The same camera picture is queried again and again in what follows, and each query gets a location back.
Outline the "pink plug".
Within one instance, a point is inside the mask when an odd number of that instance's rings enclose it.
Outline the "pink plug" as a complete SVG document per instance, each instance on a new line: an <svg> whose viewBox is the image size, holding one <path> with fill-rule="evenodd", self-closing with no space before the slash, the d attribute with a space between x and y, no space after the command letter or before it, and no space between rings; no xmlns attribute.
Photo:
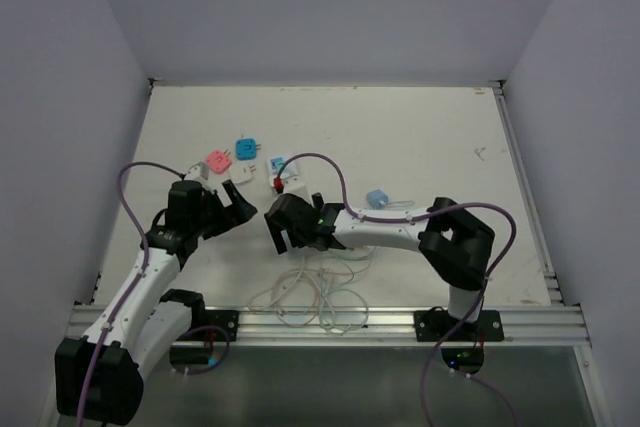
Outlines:
<svg viewBox="0 0 640 427"><path fill-rule="evenodd" d="M207 167L215 174L225 173L232 165L232 158L228 150L214 150L205 159Z"/></svg>

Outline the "white power strip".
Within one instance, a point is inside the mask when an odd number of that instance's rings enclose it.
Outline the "white power strip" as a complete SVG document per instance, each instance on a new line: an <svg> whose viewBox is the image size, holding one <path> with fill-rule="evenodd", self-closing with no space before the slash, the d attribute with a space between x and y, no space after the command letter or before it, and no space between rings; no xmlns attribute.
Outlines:
<svg viewBox="0 0 640 427"><path fill-rule="evenodd" d="M296 177L298 175L298 169L294 161L289 162L286 166L284 164L291 158L289 154L280 154L271 156L266 160L268 174L271 180L273 180L281 169L281 179L288 179Z"/></svg>

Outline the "blue plug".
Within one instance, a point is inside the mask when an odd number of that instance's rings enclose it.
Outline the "blue plug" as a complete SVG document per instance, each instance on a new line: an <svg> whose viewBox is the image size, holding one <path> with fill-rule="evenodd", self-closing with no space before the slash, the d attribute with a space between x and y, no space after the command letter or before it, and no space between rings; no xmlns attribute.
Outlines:
<svg viewBox="0 0 640 427"><path fill-rule="evenodd" d="M235 142L235 156L237 160L249 161L257 158L261 144L254 138L240 138Z"/></svg>

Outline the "blue cube charger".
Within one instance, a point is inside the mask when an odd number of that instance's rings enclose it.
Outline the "blue cube charger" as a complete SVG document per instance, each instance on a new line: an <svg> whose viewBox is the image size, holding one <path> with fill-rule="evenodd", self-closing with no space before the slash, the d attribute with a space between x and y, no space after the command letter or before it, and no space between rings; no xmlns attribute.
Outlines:
<svg viewBox="0 0 640 427"><path fill-rule="evenodd" d="M368 205L372 209L380 210L389 204L388 195L380 189L375 189L366 194Z"/></svg>

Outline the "white plug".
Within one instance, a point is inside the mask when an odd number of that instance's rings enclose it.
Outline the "white plug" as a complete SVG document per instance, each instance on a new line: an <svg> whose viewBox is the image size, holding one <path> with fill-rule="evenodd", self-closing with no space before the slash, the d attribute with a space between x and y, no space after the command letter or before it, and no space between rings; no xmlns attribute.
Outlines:
<svg viewBox="0 0 640 427"><path fill-rule="evenodd" d="M236 162L233 163L229 169L230 180L234 184L245 184L250 182L254 178L256 166L251 163Z"/></svg>

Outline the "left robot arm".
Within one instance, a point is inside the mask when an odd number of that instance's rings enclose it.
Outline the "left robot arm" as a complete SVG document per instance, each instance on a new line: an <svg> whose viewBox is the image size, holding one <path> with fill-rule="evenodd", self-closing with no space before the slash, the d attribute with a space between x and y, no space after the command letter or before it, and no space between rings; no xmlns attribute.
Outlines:
<svg viewBox="0 0 640 427"><path fill-rule="evenodd" d="M257 209L230 180L229 201L196 180L171 185L167 206L141 241L134 266L99 317L54 355L56 407L76 419L125 426L141 404L150 371L179 337L201 337L208 316L201 294L169 287L202 240L250 221Z"/></svg>

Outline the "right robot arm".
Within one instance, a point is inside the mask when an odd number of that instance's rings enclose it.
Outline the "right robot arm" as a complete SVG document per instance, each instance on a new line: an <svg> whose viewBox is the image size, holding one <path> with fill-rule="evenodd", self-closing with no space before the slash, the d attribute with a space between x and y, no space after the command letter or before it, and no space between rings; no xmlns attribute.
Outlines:
<svg viewBox="0 0 640 427"><path fill-rule="evenodd" d="M400 216L367 209L351 213L343 203L311 204L284 193L265 221L278 253L288 245L318 251L383 247L417 252L449 285L449 334L464 340L481 327L479 295L495 232L449 198L438 197L432 206Z"/></svg>

